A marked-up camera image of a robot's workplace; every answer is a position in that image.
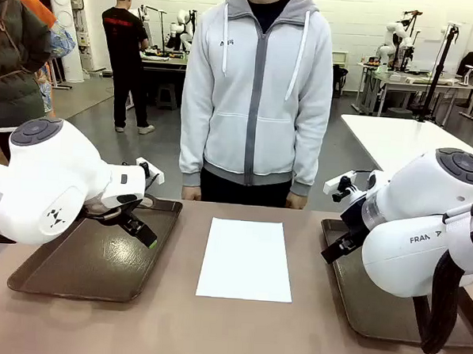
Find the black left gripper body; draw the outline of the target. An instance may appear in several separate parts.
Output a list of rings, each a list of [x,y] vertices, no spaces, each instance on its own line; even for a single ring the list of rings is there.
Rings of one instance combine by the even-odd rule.
[[[96,220],[100,223],[116,222],[123,213],[131,214],[142,200],[142,197],[126,194],[116,198],[115,207],[106,207],[98,198],[93,203],[82,206],[82,218]]]

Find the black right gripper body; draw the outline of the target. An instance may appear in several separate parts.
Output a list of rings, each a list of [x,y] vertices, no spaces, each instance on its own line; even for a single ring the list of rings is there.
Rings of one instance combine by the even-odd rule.
[[[362,217],[364,203],[365,197],[362,196],[360,199],[351,203],[348,208],[341,213],[341,220],[346,225],[351,235],[367,236],[369,233],[369,229],[366,227]]]

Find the person left hand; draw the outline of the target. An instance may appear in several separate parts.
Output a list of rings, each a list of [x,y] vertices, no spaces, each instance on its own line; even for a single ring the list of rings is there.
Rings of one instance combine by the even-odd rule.
[[[286,208],[303,210],[307,206],[307,197],[290,192],[286,198]]]

